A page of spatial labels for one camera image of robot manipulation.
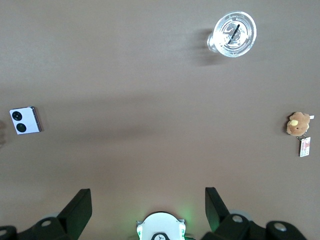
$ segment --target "keychain tag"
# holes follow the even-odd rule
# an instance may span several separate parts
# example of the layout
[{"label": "keychain tag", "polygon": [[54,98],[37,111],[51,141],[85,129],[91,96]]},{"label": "keychain tag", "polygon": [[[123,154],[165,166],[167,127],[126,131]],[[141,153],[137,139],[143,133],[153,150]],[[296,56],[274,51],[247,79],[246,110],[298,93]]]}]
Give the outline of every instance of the keychain tag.
[{"label": "keychain tag", "polygon": [[308,156],[310,152],[311,137],[299,138],[299,140],[301,141],[300,157]]}]

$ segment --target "brown plush bird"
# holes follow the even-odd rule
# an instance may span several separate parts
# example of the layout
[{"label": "brown plush bird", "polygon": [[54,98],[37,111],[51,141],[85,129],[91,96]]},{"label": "brown plush bird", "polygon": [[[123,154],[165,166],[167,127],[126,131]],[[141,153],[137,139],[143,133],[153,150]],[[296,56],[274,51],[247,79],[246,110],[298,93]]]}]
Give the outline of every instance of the brown plush bird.
[{"label": "brown plush bird", "polygon": [[286,132],[292,136],[302,136],[309,129],[310,116],[302,112],[295,112],[290,116]]}]

